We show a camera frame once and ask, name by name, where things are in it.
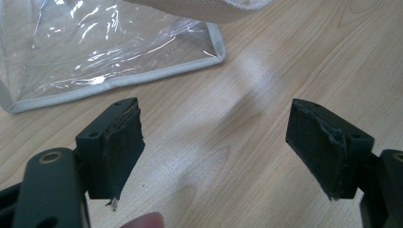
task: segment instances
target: light wood tabletop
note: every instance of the light wood tabletop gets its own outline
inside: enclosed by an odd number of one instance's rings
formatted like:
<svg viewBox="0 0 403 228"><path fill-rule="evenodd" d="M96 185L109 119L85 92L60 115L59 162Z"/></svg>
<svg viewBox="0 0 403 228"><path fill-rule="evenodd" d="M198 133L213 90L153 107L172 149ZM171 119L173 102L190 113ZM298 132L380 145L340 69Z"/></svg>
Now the light wood tabletop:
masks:
<svg viewBox="0 0 403 228"><path fill-rule="evenodd" d="M285 142L291 101L321 104L403 150L403 2L276 0L221 25L224 63L68 104L0 111L0 189L33 155L75 148L112 103L137 97L145 150L116 212L88 202L93 227L159 211L167 227L361 227L355 199L330 201Z"/></svg>

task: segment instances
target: beige fabric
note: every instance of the beige fabric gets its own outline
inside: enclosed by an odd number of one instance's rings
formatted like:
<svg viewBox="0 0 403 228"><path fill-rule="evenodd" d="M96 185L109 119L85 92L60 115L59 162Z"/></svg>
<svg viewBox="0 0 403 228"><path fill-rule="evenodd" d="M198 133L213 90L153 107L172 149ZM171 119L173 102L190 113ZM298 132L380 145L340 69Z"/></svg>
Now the beige fabric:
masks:
<svg viewBox="0 0 403 228"><path fill-rule="evenodd" d="M236 21L272 0L126 0L170 14L213 23Z"/></svg>

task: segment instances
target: round metal joint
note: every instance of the round metal joint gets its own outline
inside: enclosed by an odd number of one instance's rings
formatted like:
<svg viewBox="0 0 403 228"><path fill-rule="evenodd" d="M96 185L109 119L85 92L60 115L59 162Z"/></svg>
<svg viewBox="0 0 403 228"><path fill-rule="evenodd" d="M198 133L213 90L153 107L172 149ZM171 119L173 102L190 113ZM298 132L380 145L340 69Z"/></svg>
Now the round metal joint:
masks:
<svg viewBox="0 0 403 228"><path fill-rule="evenodd" d="M40 163L52 163L60 160L62 158L62 152L54 151L48 152L47 154L43 155L40 159Z"/></svg>
<svg viewBox="0 0 403 228"><path fill-rule="evenodd" d="M403 162L403 153L394 153L393 156L395 159Z"/></svg>

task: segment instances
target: transparent plastic sheet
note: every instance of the transparent plastic sheet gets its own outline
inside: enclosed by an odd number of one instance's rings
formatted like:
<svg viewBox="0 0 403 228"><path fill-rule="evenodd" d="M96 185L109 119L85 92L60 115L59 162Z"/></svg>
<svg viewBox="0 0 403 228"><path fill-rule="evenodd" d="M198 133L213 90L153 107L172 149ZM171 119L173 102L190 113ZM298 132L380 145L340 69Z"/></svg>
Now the transparent plastic sheet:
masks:
<svg viewBox="0 0 403 228"><path fill-rule="evenodd" d="M127 3L2 1L0 105L20 112L220 63L216 25Z"/></svg>

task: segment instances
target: wood grain surface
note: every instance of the wood grain surface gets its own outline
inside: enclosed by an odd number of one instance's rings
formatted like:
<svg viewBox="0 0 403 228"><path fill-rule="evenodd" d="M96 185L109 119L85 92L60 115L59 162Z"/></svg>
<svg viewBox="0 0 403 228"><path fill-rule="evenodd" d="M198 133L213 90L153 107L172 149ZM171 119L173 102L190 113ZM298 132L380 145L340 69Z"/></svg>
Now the wood grain surface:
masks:
<svg viewBox="0 0 403 228"><path fill-rule="evenodd" d="M222 25L219 66L80 101L0 111L0 189L33 155L75 147L110 104L138 97L145 151L116 212L89 204L93 227L159 211L167 227L361 227L359 202L329 201L285 143L293 98L319 103L403 150L401 0L277 0Z"/></svg>

